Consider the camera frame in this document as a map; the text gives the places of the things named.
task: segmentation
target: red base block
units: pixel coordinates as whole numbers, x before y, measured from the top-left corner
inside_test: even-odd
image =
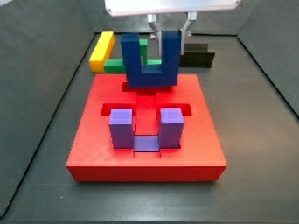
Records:
[[[67,162],[72,177],[78,181],[122,182],[219,179],[227,161],[197,75],[179,75],[179,85],[173,88],[127,89],[126,82],[124,75],[96,76]],[[110,110],[132,108],[135,134],[157,135],[163,107],[182,108],[182,148],[161,152],[115,150]]]

